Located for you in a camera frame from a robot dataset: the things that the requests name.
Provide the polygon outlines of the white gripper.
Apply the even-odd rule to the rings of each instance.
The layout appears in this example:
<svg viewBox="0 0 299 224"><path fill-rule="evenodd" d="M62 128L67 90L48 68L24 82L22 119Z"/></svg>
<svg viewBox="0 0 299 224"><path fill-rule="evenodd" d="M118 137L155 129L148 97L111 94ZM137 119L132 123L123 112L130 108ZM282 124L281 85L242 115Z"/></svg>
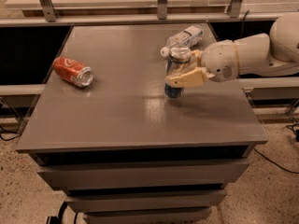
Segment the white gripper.
<svg viewBox="0 0 299 224"><path fill-rule="evenodd" d="M215 82L233 80L239 75L235 43L224 40L209 45L204 51L191 51L190 66L196 67L187 73L166 76L164 81L172 88L189 88L203 85L209 79Z"/></svg>

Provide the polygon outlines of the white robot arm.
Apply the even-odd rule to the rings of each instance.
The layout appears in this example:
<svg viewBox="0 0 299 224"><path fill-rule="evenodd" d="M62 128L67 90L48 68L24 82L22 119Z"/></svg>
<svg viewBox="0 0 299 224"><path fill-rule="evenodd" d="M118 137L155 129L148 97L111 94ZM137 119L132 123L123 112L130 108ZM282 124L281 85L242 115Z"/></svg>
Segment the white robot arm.
<svg viewBox="0 0 299 224"><path fill-rule="evenodd" d="M223 82L241 75L283 77L299 71L299 13L285 14L262 33L188 50L196 60L165 77L172 88L196 87L211 80Z"/></svg>

